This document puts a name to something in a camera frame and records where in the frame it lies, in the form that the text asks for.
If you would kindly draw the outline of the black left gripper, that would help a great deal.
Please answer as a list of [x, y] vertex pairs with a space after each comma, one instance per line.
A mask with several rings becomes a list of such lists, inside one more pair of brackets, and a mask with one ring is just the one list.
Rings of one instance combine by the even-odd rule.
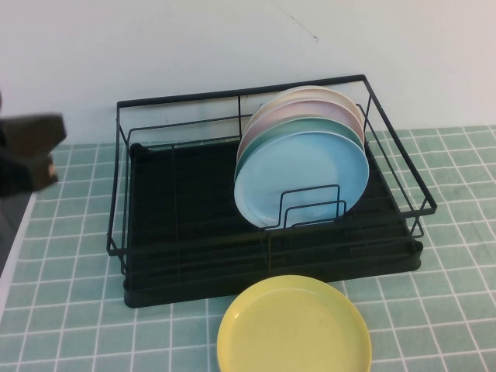
[[45, 153], [66, 136], [64, 118], [59, 113], [4, 117], [1, 120], [1, 197], [41, 191], [56, 184], [58, 175], [53, 157]]

